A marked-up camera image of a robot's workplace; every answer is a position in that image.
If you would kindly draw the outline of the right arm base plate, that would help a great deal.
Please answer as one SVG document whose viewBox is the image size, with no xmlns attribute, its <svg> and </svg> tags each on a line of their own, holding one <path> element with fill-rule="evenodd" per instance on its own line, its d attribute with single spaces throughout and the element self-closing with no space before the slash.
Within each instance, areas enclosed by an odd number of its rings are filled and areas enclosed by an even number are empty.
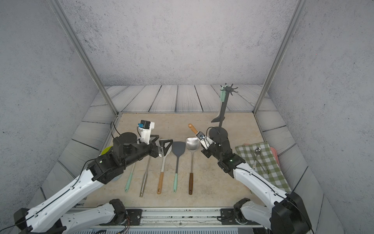
<svg viewBox="0 0 374 234">
<path fill-rule="evenodd" d="M 220 209 L 220 215 L 217 220 L 223 225 L 259 225 L 254 221 L 238 221 L 233 208 L 222 208 Z"/>
</svg>

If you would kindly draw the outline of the grey spatula mint handle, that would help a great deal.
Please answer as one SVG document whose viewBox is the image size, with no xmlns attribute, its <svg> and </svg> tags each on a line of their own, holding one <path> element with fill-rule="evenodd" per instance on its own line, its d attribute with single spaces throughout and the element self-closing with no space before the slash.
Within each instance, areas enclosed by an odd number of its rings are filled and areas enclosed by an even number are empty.
<svg viewBox="0 0 374 234">
<path fill-rule="evenodd" d="M 177 185 L 178 185 L 178 168 L 179 168 L 179 159 L 184 154 L 186 149 L 186 143 L 181 141 L 175 141 L 172 144 L 172 152 L 176 156 L 176 168 L 175 168 L 175 176 L 174 176 L 174 183 L 173 183 L 173 192 L 177 192 Z"/>
</svg>

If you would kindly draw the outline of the cream utensil mint handle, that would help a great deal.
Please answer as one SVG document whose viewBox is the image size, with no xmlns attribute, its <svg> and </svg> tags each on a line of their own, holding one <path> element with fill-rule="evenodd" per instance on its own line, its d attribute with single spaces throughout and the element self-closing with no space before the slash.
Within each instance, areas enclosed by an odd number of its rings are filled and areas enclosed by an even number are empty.
<svg viewBox="0 0 374 234">
<path fill-rule="evenodd" d="M 226 87 L 228 85 L 224 85 L 221 87 L 221 95 L 220 95 L 220 110 L 219 110 L 219 113 L 217 115 L 217 117 L 215 117 L 211 122 L 212 123 L 215 123 L 215 122 L 221 122 L 225 119 L 224 117 L 224 114 L 225 114 L 225 111 L 226 111 L 226 107 L 224 107 L 224 104 L 225 104 L 225 99 L 226 99 L 226 94 L 227 94 L 227 91 L 226 91 Z"/>
</svg>

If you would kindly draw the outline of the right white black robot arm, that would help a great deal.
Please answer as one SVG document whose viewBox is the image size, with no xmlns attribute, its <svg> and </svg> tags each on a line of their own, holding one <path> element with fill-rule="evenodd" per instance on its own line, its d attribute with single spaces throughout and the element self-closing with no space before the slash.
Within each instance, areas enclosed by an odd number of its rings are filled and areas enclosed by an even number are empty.
<svg viewBox="0 0 374 234">
<path fill-rule="evenodd" d="M 227 144 L 209 137 L 199 138 L 202 153 L 218 160 L 219 167 L 232 178 L 250 189 L 264 205 L 242 199 L 234 205 L 234 215 L 239 224 L 254 221 L 274 234 L 307 234 L 312 224 L 303 199 L 295 192 L 287 193 L 265 180 L 246 161 L 233 153 Z"/>
</svg>

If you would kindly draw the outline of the cream spatula light wood handle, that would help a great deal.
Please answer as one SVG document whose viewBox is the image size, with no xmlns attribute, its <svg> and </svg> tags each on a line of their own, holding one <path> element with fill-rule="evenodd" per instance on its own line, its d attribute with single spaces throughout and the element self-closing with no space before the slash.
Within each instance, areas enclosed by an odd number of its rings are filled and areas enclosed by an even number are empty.
<svg viewBox="0 0 374 234">
<path fill-rule="evenodd" d="M 158 187 L 157 187 L 157 194 L 158 195 L 160 195 L 162 193 L 164 170 L 165 170 L 165 163 L 166 163 L 166 157 L 167 156 L 168 155 L 163 155 L 162 156 L 162 166 L 161 166 L 161 172 L 160 172 L 160 177 L 159 177 L 159 182 L 158 182 Z"/>
</svg>

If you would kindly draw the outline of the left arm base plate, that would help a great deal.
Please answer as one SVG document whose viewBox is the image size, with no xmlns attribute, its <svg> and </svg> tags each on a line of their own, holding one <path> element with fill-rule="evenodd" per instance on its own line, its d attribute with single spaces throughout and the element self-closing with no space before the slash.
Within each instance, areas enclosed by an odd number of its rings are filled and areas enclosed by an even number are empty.
<svg viewBox="0 0 374 234">
<path fill-rule="evenodd" d="M 100 226 L 139 226 L 141 222 L 142 209 L 127 209 L 126 212 L 115 214 L 110 221 L 100 224 Z"/>
</svg>

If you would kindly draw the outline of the utensil light wood handle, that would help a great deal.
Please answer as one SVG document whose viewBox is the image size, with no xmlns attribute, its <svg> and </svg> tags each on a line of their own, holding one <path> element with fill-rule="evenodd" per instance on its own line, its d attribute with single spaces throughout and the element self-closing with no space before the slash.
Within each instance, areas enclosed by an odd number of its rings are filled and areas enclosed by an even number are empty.
<svg viewBox="0 0 374 234">
<path fill-rule="evenodd" d="M 197 135 L 198 134 L 198 131 L 197 131 L 197 129 L 193 126 L 193 124 L 188 124 L 188 127 L 189 127 L 189 129 L 195 134 L 195 135 Z"/>
</svg>

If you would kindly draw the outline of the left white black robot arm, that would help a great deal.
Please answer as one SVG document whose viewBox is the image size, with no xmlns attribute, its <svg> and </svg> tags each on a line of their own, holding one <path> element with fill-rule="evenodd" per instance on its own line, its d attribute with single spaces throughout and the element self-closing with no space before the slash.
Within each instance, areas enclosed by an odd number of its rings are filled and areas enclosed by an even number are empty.
<svg viewBox="0 0 374 234">
<path fill-rule="evenodd" d="M 95 225 L 123 225 L 128 228 L 129 215 L 122 201 L 110 202 L 78 213 L 68 214 L 79 201 L 123 174 L 125 169 L 150 156 L 166 156 L 172 139 L 152 136 L 149 143 L 139 142 L 137 135 L 122 133 L 114 138 L 113 146 L 84 165 L 80 175 L 72 182 L 31 209 L 21 208 L 14 213 L 15 225 L 22 234 L 69 234 Z"/>
</svg>

